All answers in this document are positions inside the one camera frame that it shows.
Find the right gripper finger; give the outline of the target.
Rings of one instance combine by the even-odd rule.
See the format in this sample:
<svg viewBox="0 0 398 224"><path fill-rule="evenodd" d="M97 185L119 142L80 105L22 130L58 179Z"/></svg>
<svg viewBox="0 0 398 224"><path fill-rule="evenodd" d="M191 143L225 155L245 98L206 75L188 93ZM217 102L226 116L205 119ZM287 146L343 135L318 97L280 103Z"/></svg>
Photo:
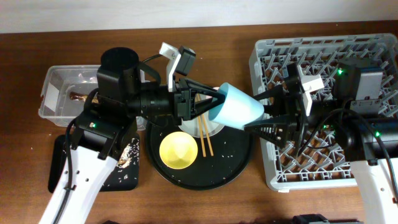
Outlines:
<svg viewBox="0 0 398 224"><path fill-rule="evenodd" d="M264 102L267 102L270 98L273 98L274 100L283 100L285 98L284 87L283 85L276 85L275 87L268 89L265 92L253 96L253 98L256 101L263 100Z"/></svg>
<svg viewBox="0 0 398 224"><path fill-rule="evenodd" d="M289 116L278 116L244 125L244 130L253 133L278 147L285 147L296 131L297 121Z"/></svg>

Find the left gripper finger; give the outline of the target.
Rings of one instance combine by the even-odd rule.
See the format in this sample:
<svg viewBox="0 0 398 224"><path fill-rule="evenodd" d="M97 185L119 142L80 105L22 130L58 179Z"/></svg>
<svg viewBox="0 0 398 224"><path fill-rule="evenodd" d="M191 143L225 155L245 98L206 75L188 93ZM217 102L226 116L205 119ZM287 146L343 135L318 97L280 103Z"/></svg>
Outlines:
<svg viewBox="0 0 398 224"><path fill-rule="evenodd" d="M184 82L187 84L188 88L195 91L196 93L202 94L202 95L212 95L214 93L217 93L217 90L204 85L202 83L199 83L195 80L189 79L189 78L184 78Z"/></svg>
<svg viewBox="0 0 398 224"><path fill-rule="evenodd" d="M211 98L195 101L194 117L202 115L206 111L213 109L224 103L226 97L221 93L202 93L202 95L210 96Z"/></svg>

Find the blue cup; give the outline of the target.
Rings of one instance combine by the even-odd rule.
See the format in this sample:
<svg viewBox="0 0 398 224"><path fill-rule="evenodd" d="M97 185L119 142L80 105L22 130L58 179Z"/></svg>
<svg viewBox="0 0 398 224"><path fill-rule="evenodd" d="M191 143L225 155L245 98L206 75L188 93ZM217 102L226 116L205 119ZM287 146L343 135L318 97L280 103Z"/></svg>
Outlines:
<svg viewBox="0 0 398 224"><path fill-rule="evenodd" d="M223 83L217 93L224 95L225 101L208 111L210 121L243 130L245 125L263 118L264 105L231 84Z"/></svg>

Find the yellow bowl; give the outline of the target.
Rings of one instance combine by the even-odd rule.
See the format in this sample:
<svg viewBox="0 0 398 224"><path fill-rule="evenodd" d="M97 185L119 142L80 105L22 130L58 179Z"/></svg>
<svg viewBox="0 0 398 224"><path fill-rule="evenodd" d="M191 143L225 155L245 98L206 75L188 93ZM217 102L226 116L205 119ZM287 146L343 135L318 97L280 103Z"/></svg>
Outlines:
<svg viewBox="0 0 398 224"><path fill-rule="evenodd" d="M198 155L198 144L188 133L177 131L168 134L160 143L161 161L171 169L185 169L191 166Z"/></svg>

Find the food scraps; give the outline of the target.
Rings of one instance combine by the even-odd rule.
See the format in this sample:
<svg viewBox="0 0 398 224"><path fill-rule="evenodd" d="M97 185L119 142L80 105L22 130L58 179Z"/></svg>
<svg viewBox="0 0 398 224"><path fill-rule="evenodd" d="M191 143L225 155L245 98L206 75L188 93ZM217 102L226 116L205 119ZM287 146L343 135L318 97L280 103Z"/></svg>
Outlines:
<svg viewBox="0 0 398 224"><path fill-rule="evenodd" d="M139 165L139 151L140 140L139 138L132 138L131 142L124 148L123 153L117 163L117 167L125 169L129 166Z"/></svg>

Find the gold snack wrapper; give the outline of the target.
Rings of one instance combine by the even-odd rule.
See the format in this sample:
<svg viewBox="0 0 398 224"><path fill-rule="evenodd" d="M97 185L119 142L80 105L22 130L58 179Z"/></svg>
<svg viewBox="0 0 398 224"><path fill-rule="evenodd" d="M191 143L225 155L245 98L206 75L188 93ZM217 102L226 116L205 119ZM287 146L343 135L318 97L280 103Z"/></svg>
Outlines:
<svg viewBox="0 0 398 224"><path fill-rule="evenodd" d="M88 98L88 95L84 95L84 94L80 94L80 93L72 91L72 92L70 92L69 97L70 97L70 100L72 100L72 101L85 102L86 99ZM91 102L94 103L94 104L98 104L99 103L97 97L94 97Z"/></svg>

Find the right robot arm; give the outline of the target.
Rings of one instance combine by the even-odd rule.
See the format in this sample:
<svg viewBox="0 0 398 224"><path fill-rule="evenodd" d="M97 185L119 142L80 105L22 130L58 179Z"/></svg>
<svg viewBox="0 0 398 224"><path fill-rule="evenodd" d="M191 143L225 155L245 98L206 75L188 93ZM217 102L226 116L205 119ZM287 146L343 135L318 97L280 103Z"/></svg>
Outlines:
<svg viewBox="0 0 398 224"><path fill-rule="evenodd" d="M346 58L337 66L332 99L312 101L320 76L297 63L284 68L283 84L256 95L272 98L265 116L244 130L301 154L322 129L332 129L361 193L367 223L397 222L397 120L379 114L383 71L368 58Z"/></svg>

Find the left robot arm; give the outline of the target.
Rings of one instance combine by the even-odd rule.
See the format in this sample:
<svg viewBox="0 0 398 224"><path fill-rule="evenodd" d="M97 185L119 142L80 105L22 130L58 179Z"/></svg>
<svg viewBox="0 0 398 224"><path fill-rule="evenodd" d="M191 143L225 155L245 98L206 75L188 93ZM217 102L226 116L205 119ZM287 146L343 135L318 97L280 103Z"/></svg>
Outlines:
<svg viewBox="0 0 398 224"><path fill-rule="evenodd" d="M224 95L187 78L195 52L163 44L167 80L127 47L101 56L98 86L65 133L66 161L41 223L84 223L96 196L116 168L124 148L137 136L137 117L154 122L171 116L175 124L222 104Z"/></svg>

